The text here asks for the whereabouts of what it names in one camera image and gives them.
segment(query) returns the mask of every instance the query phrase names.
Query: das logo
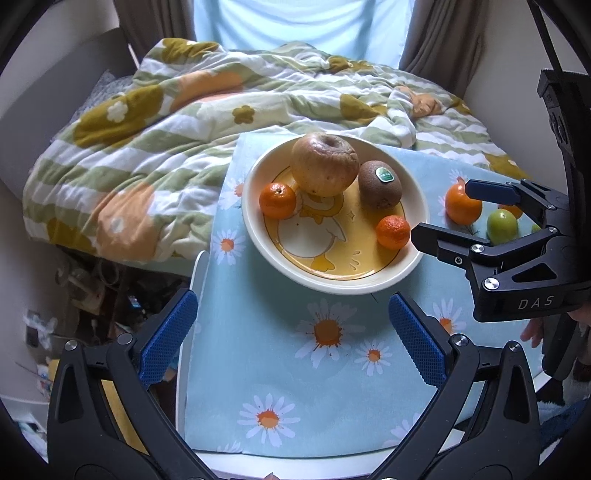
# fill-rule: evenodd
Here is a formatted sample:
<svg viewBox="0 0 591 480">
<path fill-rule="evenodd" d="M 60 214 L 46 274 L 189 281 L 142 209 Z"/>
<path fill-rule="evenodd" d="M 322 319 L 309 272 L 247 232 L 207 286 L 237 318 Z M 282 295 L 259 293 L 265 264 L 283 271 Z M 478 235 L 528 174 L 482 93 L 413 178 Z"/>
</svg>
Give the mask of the das logo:
<svg viewBox="0 0 591 480">
<path fill-rule="evenodd" d="M 523 299 L 519 302 L 519 309 L 523 310 L 528 308 L 534 309 L 536 307 L 540 307 L 541 306 L 541 301 L 544 302 L 544 307 L 549 307 L 550 305 L 552 305 L 552 302 L 554 301 L 554 295 L 550 295 L 549 297 L 547 297 L 545 300 L 541 300 L 540 297 L 536 298 L 536 300 L 530 305 L 530 301 L 527 299 Z"/>
</svg>

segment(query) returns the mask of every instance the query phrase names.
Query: bed frame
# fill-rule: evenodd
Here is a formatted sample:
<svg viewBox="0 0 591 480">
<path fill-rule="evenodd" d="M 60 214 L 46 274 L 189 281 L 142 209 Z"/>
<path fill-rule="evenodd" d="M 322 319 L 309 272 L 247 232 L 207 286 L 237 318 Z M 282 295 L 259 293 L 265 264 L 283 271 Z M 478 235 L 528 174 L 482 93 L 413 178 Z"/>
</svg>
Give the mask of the bed frame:
<svg viewBox="0 0 591 480">
<path fill-rule="evenodd" d="M 137 67 L 120 28 L 92 38 L 38 78 L 0 118 L 0 179 L 19 200 L 35 160 L 84 103 L 105 70 Z"/>
</svg>

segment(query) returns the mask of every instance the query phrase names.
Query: duck illustration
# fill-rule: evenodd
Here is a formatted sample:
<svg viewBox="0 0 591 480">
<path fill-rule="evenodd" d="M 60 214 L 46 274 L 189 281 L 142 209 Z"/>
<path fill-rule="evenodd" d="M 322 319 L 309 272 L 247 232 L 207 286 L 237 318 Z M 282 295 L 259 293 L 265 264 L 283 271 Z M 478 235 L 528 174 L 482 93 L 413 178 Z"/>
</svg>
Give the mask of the duck illustration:
<svg viewBox="0 0 591 480">
<path fill-rule="evenodd" d="M 345 233 L 333 218 L 340 212 L 345 198 L 318 197 L 297 191 L 295 213 L 279 221 L 279 242 L 287 252 L 296 257 L 313 258 L 310 268 L 319 272 L 334 270 L 335 265 L 326 258 L 335 239 L 346 242 Z"/>
</svg>

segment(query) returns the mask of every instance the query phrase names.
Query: brown curtain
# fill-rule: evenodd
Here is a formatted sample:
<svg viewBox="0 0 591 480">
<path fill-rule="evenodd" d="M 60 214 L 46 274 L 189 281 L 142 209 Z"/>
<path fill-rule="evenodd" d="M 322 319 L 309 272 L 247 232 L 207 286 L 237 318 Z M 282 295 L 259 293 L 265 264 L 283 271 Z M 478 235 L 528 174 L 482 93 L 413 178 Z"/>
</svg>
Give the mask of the brown curtain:
<svg viewBox="0 0 591 480">
<path fill-rule="evenodd" d="M 416 0 L 399 68 L 462 97 L 483 49 L 489 0 Z"/>
<path fill-rule="evenodd" d="M 138 60 L 166 37 L 195 40 L 191 0 L 113 0 Z"/>
</svg>

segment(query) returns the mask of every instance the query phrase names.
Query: white wall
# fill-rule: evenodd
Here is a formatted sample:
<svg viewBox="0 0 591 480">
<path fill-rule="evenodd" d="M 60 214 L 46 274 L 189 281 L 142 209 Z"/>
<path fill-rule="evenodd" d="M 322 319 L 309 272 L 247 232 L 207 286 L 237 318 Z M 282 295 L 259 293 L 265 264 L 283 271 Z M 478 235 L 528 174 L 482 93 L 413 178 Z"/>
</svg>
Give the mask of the white wall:
<svg viewBox="0 0 591 480">
<path fill-rule="evenodd" d="M 118 25 L 112 0 L 63 0 L 50 7 L 0 76 L 0 116 L 58 60 L 84 41 Z"/>
<path fill-rule="evenodd" d="M 0 116 L 27 87 L 84 41 L 118 25 L 112 0 L 63 0 L 25 37 L 0 76 Z M 29 240 L 22 205 L 0 181 L 0 397 L 42 401 L 24 340 L 27 309 L 64 317 L 66 292 L 53 278 L 61 252 Z"/>
<path fill-rule="evenodd" d="M 564 70 L 583 66 L 558 29 L 548 29 Z M 525 0 L 491 0 L 485 53 L 465 101 L 493 139 L 540 183 L 566 192 L 562 155 L 538 97 L 540 71 L 550 61 Z"/>
<path fill-rule="evenodd" d="M 35 376 L 15 363 L 36 370 L 22 317 L 32 309 L 43 318 L 64 318 L 67 296 L 53 279 L 61 252 L 30 240 L 21 212 L 21 203 L 0 182 L 0 395 L 43 400 Z"/>
</svg>

